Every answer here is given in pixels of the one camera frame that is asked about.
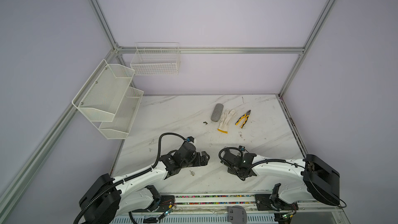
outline black mounting plate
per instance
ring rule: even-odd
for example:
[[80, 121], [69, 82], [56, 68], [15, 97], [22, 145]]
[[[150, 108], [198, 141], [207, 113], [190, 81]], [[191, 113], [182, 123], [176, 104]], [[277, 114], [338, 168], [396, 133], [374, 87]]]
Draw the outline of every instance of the black mounting plate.
[[[160, 197], [160, 205], [157, 208], [156, 212], [166, 212], [169, 209], [169, 204], [167, 203], [174, 203], [175, 198], [173, 195], [162, 195]], [[148, 209], [136, 209], [132, 211], [133, 213], [146, 213], [146, 212], [151, 212]]]
[[[274, 210], [271, 207], [271, 204], [273, 203], [270, 199], [271, 194], [257, 194], [254, 195], [254, 198], [256, 199], [256, 206], [258, 211], [269, 211], [269, 210]], [[292, 205], [284, 203], [283, 209], [281, 210], [294, 210], [294, 207], [292, 209]]]

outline wire mesh basket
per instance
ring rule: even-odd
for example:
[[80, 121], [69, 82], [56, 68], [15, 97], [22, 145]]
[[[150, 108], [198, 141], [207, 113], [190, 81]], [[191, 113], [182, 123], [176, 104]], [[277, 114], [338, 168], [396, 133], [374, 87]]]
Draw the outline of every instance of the wire mesh basket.
[[112, 122], [102, 122], [98, 130], [107, 139], [126, 139], [140, 105], [143, 91], [128, 87]]
[[178, 75], [180, 47], [177, 42], [136, 42], [130, 63], [135, 75]]
[[130, 133], [144, 92], [130, 87], [133, 69], [120, 64], [108, 64], [105, 60], [98, 67], [103, 69], [86, 94], [82, 96], [83, 86], [72, 104], [107, 139], [125, 139]]
[[120, 64], [108, 64], [75, 107], [90, 121], [113, 121], [134, 70]]

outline pliers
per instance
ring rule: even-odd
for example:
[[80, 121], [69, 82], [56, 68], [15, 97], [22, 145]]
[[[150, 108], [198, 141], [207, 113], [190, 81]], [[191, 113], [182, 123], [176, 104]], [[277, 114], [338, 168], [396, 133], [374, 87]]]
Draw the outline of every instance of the pliers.
[[247, 120], [248, 120], [248, 118], [249, 118], [249, 115], [250, 115], [250, 113], [251, 113], [251, 110], [249, 110], [249, 111], [247, 111], [237, 122], [236, 122], [236, 126], [239, 124], [239, 122], [242, 120], [242, 119], [245, 119], [245, 121], [243, 121], [243, 124], [241, 125], [241, 128], [246, 124], [246, 122], [247, 122]]

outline gray plastic part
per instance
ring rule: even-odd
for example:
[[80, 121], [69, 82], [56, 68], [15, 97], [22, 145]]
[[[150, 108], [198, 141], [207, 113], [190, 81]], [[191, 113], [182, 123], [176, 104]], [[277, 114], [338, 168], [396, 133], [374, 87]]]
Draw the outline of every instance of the gray plastic part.
[[228, 207], [228, 221], [232, 224], [246, 224], [248, 221], [246, 210], [241, 206]]
[[223, 104], [217, 103], [216, 107], [214, 107], [213, 113], [211, 114], [211, 121], [217, 122], [220, 120], [223, 108]]

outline white wall panel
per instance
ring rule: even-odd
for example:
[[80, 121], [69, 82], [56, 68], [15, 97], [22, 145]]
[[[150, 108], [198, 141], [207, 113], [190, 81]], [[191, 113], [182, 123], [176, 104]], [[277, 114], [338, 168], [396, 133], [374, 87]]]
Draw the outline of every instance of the white wall panel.
[[284, 97], [308, 151], [340, 172], [351, 224], [395, 212], [397, 21], [397, 0], [338, 0]]
[[6, 224], [72, 224], [79, 200], [109, 173], [119, 145], [76, 113]]
[[[132, 54], [124, 54], [130, 64]], [[296, 54], [182, 54], [178, 75], [135, 76], [146, 95], [278, 93]]]
[[303, 46], [326, 0], [99, 0], [115, 39], [181, 46]]
[[[87, 0], [0, 0], [0, 9], [2, 194], [110, 46]], [[109, 171], [120, 141], [79, 115], [7, 223], [72, 223], [60, 220]]]

